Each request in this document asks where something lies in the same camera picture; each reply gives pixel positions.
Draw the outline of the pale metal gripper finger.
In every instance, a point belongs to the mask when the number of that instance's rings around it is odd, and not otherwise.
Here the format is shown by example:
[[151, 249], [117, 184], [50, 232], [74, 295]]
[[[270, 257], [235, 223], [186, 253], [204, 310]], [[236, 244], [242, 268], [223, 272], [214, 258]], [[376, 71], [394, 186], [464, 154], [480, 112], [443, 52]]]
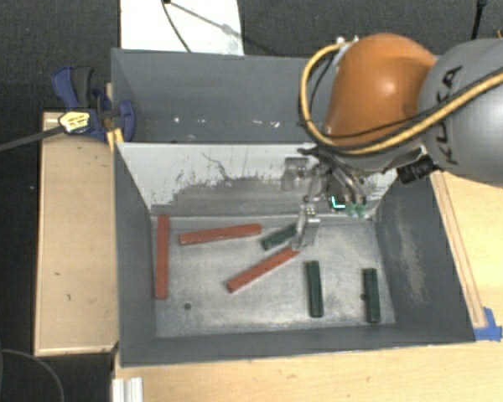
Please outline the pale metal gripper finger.
[[298, 212], [298, 219], [295, 224], [295, 235], [292, 241], [292, 248], [294, 250], [301, 250], [307, 245], [306, 241], [306, 225], [307, 225], [307, 208], [301, 207]]
[[314, 209], [305, 211], [305, 219], [303, 223], [303, 246], [314, 244], [316, 235], [320, 225], [320, 217], [315, 213]]

